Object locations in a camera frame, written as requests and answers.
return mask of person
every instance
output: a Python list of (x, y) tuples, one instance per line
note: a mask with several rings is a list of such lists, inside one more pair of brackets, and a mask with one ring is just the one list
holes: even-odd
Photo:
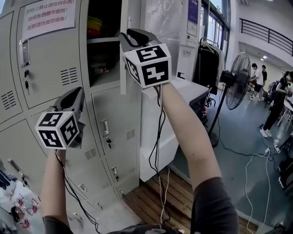
[(255, 71), (254, 75), (250, 78), (250, 82), (256, 81), (255, 91), (250, 97), (250, 100), (255, 101), (256, 95), (260, 92), (263, 85), (263, 77), (261, 71), (257, 68), (256, 64), (252, 64), (252, 68)]
[(271, 108), (271, 113), (266, 120), (264, 127), (261, 129), (260, 133), (263, 137), (272, 137), (270, 129), (279, 118), (281, 111), (283, 109), (284, 100), (286, 95), (289, 94), (289, 90), (286, 90), (288, 82), (292, 82), (293, 72), (286, 71), (285, 75), (280, 79), (280, 82), (276, 88), (276, 96), (274, 98), (274, 103)]
[(263, 99), (262, 99), (262, 96), (263, 96), (263, 93), (264, 93), (264, 87), (265, 87), (265, 85), (266, 85), (266, 79), (267, 79), (267, 72), (266, 72), (266, 66), (265, 65), (262, 65), (262, 77), (263, 77), (263, 84), (262, 84), (262, 87), (261, 87), (261, 89), (260, 89), (260, 92), (259, 92), (259, 98), (258, 98), (258, 100), (259, 101), (262, 101)]
[[(194, 190), (190, 232), (238, 233), (238, 216), (226, 193), (220, 168), (204, 126), (171, 83), (163, 85), (163, 107), (188, 161)], [(65, 151), (58, 150), (57, 154), (65, 165)], [(41, 191), (46, 234), (72, 234), (66, 215), (62, 173), (60, 163), (52, 151), (47, 159)], [(178, 233), (178, 230), (175, 231), (164, 224), (132, 226), (131, 229), (117, 233), (144, 234), (146, 231), (158, 234)]]

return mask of blue sign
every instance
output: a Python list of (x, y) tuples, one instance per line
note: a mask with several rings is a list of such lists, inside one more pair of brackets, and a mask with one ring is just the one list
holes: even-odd
[(197, 24), (198, 20), (198, 0), (189, 0), (188, 2), (188, 20)]

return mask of white box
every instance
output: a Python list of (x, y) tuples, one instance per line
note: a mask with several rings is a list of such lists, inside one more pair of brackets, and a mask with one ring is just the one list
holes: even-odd
[(131, 50), (124, 56), (130, 75), (143, 89), (171, 81), (171, 55), (166, 44)]
[(79, 134), (74, 112), (45, 112), (35, 127), (44, 147), (67, 149)]

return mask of hanger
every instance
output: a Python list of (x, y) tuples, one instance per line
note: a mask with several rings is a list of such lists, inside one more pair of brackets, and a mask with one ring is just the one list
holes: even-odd
[(211, 45), (210, 45), (207, 41), (203, 41), (203, 42), (201, 43), (201, 45), (207, 46), (207, 48), (208, 48), (208, 50), (207, 50), (207, 49), (202, 49), (202, 50), (206, 50), (206, 51), (209, 51), (209, 52), (215, 53), (214, 50), (212, 49)]

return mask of railing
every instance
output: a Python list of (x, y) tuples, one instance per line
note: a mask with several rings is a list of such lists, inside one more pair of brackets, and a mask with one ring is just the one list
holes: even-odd
[(241, 19), (241, 33), (257, 37), (269, 44), (279, 47), (283, 51), (293, 56), (293, 41), (288, 37), (261, 24)]

